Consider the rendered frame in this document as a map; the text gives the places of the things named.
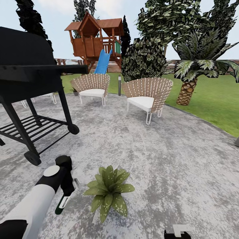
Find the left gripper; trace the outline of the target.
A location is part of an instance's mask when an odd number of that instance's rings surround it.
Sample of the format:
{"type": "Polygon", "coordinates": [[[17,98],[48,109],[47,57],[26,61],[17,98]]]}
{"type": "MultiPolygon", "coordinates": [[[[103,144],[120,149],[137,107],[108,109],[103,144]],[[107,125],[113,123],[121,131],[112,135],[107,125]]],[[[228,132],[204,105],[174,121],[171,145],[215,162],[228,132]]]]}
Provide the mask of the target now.
{"type": "Polygon", "coordinates": [[[67,180],[63,180],[60,186],[61,186],[61,189],[63,190],[64,196],[68,196],[72,192],[74,192],[75,187],[73,186],[73,183],[72,183],[72,175],[67,180]]]}

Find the insectifuge atomizer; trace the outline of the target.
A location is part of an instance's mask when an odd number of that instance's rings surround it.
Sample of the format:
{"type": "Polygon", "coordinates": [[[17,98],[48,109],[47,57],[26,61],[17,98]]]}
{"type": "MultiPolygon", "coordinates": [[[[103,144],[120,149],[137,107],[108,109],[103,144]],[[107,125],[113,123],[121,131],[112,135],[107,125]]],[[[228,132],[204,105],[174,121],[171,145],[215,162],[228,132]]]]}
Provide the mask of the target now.
{"type": "Polygon", "coordinates": [[[68,196],[62,196],[60,202],[58,203],[56,209],[55,209],[55,214],[59,215],[61,214],[61,212],[63,211],[68,199],[69,199],[70,195],[68,196]]]}

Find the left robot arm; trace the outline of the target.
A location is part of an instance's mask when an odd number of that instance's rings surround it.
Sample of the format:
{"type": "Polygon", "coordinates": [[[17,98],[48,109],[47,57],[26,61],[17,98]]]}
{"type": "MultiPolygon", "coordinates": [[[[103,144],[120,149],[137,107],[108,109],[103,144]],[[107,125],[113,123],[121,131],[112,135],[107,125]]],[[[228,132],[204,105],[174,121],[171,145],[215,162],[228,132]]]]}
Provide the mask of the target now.
{"type": "Polygon", "coordinates": [[[70,156],[59,156],[55,163],[44,171],[23,200],[0,220],[0,239],[37,239],[59,186],[64,196],[75,191],[74,182],[79,190],[83,189],[84,183],[80,175],[71,175],[70,156]]]}

